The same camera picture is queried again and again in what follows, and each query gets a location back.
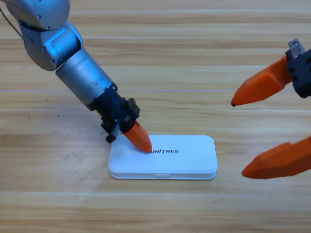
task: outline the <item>robotic hand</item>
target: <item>robotic hand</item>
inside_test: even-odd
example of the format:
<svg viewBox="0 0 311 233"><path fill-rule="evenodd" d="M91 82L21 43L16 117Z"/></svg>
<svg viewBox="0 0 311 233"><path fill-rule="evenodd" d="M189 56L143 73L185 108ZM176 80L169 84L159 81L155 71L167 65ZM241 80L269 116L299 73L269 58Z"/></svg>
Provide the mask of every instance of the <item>robotic hand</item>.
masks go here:
<svg viewBox="0 0 311 233"><path fill-rule="evenodd" d="M140 150L152 145L139 125L140 108L126 100L118 87L83 47L82 37L68 21L69 0L1 0L18 21L24 47L42 69L55 71L59 79L91 111L97 111L112 143L119 130Z"/></svg>
<svg viewBox="0 0 311 233"><path fill-rule="evenodd" d="M266 69L247 79L235 93L232 106L265 100L293 83L296 93L311 96L311 50L298 39L288 43L285 55ZM252 179L293 176L311 169L311 137L289 142L258 155L242 172Z"/></svg>

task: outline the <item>unitree logo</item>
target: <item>unitree logo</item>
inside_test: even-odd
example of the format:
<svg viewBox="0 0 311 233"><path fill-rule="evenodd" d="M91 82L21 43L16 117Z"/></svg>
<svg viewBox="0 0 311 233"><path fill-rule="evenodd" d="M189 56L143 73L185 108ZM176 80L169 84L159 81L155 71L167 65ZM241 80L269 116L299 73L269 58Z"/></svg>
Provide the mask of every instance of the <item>unitree logo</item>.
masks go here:
<svg viewBox="0 0 311 233"><path fill-rule="evenodd" d="M179 153L179 150L153 150L151 153Z"/></svg>

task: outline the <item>wooden surface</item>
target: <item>wooden surface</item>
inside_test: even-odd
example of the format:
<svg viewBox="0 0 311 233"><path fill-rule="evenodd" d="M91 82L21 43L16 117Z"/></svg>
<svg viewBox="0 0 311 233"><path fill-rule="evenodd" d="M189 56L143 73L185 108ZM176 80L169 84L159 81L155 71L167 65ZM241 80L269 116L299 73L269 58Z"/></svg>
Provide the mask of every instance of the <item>wooden surface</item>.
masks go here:
<svg viewBox="0 0 311 233"><path fill-rule="evenodd" d="M72 0L69 19L120 94L137 100L150 134L214 138L218 174L111 178L98 115L39 69L1 19L1 233L311 232L311 171L241 175L259 153L310 135L310 99L288 85L265 102L230 105L288 41L311 47L310 0Z"/></svg>

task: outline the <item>orange fingertip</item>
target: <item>orange fingertip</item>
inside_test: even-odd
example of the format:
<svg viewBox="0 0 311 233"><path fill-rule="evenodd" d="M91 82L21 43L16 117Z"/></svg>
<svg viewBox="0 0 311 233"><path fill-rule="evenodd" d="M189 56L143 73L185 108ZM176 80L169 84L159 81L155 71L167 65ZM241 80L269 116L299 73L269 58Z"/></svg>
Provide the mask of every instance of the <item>orange fingertip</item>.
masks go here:
<svg viewBox="0 0 311 233"><path fill-rule="evenodd" d="M132 129L124 134L135 147L145 153L152 151L152 144L149 135L143 127L136 121Z"/></svg>
<svg viewBox="0 0 311 233"><path fill-rule="evenodd" d="M286 68L286 56L247 79L235 93L231 105L265 100L284 89L292 81Z"/></svg>
<svg viewBox="0 0 311 233"><path fill-rule="evenodd" d="M294 176L311 169L311 137L295 144L289 142L258 155L242 171L251 179Z"/></svg>

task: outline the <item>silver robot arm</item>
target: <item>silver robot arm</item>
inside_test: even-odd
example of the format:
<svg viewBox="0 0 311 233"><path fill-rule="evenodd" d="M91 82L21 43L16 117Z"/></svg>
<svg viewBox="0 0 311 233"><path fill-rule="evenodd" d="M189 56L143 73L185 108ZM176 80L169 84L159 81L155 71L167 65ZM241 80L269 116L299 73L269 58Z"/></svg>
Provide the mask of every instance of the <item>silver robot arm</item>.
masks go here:
<svg viewBox="0 0 311 233"><path fill-rule="evenodd" d="M24 47L42 69L59 79L91 111L97 111L113 142L119 130L144 152L151 152L145 130L136 122L140 108L126 100L118 87L83 47L82 37L68 21L69 0L1 0L18 21Z"/></svg>

